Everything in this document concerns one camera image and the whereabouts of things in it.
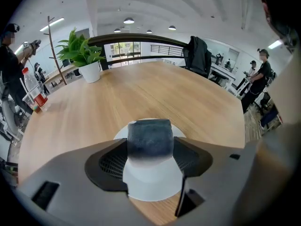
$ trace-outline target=green leaves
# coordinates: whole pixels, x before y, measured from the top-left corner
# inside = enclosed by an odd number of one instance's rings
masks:
[[[69,40],[61,40],[60,43],[67,43],[66,45],[60,44],[56,47],[62,47],[63,49],[57,53],[60,60],[72,59],[73,65],[82,67],[89,65],[95,61],[104,59],[100,56],[102,51],[101,47],[88,45],[90,39],[85,39],[83,35],[79,37],[75,34],[76,28],[74,28],[69,34]]]

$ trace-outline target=plastic bottle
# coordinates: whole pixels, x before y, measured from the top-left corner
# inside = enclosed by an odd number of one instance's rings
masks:
[[[28,68],[24,68],[22,70],[24,75],[24,84],[32,96],[32,98],[38,103],[39,107],[43,110],[47,110],[47,106],[45,105],[48,98],[44,95],[44,93],[40,90],[40,85],[34,75],[29,73]]]

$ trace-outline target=wooden pole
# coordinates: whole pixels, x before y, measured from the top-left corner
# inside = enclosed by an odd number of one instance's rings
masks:
[[[49,16],[48,16],[48,33],[49,33],[50,46],[51,46],[51,50],[52,50],[53,58],[54,58],[54,60],[55,60],[56,67],[57,67],[57,69],[58,69],[58,71],[59,71],[59,73],[60,73],[60,75],[61,75],[61,77],[62,77],[62,79],[63,79],[63,81],[64,81],[64,84],[67,85],[67,83],[66,83],[66,81],[65,81],[65,78],[63,77],[63,74],[62,74],[62,72],[61,72],[60,66],[59,66],[58,63],[57,63],[56,56],[55,56],[55,50],[53,49],[53,44],[52,44],[52,39],[51,39],[51,32],[50,32],[50,26],[49,26],[49,22],[50,22],[51,20],[49,19]]]

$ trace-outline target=white flower pot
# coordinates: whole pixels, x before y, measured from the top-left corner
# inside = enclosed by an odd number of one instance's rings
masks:
[[[80,67],[79,71],[83,75],[87,83],[93,83],[100,79],[100,67],[98,65],[98,61]]]

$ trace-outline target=red bottle cap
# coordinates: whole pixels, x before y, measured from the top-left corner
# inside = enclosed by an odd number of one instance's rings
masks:
[[[28,72],[28,68],[25,67],[23,70],[22,70],[22,74],[25,74],[26,72]]]

